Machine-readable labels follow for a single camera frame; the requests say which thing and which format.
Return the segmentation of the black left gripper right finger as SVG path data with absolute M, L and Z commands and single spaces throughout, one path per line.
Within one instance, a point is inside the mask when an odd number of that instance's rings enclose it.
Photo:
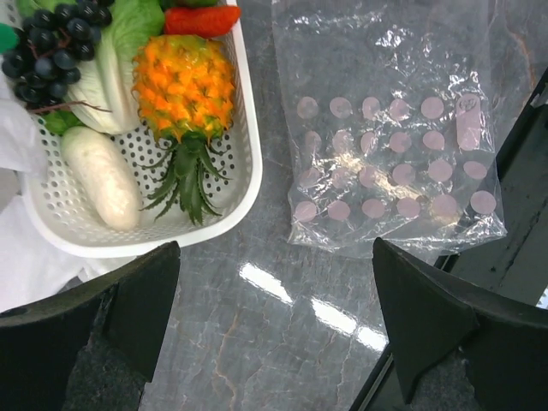
M 396 245 L 373 243 L 373 272 L 402 399 L 452 354 L 483 410 L 547 408 L 547 311 L 494 294 Z

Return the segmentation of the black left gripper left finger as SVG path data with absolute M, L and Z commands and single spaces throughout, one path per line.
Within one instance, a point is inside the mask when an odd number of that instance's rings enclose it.
M 152 381 L 180 270 L 172 241 L 1 315 L 3 410 L 136 410 Z

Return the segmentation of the white toy radish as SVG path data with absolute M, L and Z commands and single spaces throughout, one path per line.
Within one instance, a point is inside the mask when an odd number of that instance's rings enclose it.
M 88 127 L 72 127 L 62 137 L 61 153 L 107 226 L 129 231 L 139 225 L 139 186 L 110 138 Z

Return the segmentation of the clear zip top bag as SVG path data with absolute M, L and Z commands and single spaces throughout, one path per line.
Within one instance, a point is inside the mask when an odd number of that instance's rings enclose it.
M 289 242 L 459 253 L 506 234 L 485 1 L 275 1 Z

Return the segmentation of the green white toy cabbage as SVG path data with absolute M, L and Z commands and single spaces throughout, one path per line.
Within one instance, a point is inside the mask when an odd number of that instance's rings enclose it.
M 21 21 L 39 8 L 53 9 L 56 3 L 73 1 L 18 1 L 15 6 Z M 133 92 L 134 58 L 148 40 L 160 34 L 164 12 L 158 1 L 113 1 L 113 21 L 102 31 L 96 54 L 90 62 L 80 63 L 81 79 L 68 89 L 67 102 L 84 101 L 103 108 L 103 112 L 83 105 L 70 111 L 37 114 L 49 120 L 69 115 L 77 124 L 103 134 L 122 134 L 140 124 Z

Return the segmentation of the orange toy pineapple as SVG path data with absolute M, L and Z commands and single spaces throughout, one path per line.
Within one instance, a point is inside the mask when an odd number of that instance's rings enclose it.
M 153 37 L 134 58 L 138 115 L 154 140 L 166 143 L 151 166 L 165 172 L 147 197 L 149 209 L 160 206 L 165 215 L 179 206 L 194 225 L 217 215 L 204 178 L 223 177 L 211 155 L 233 125 L 234 72 L 222 43 L 196 35 Z

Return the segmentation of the dark toy grape bunch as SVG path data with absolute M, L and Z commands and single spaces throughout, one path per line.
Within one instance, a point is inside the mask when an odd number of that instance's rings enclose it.
M 113 1 L 56 3 L 39 8 L 14 28 L 19 44 L 1 54 L 1 72 L 15 97 L 32 114 L 70 111 L 84 101 L 67 102 L 69 88 L 80 81 L 80 63 L 94 59 L 102 31 L 113 21 Z

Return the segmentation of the orange toy carrot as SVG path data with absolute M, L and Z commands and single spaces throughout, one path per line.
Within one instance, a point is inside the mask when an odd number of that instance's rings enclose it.
M 191 9 L 175 7 L 164 13 L 164 33 L 168 35 L 197 35 L 212 39 L 227 34 L 241 17 L 235 5 Z

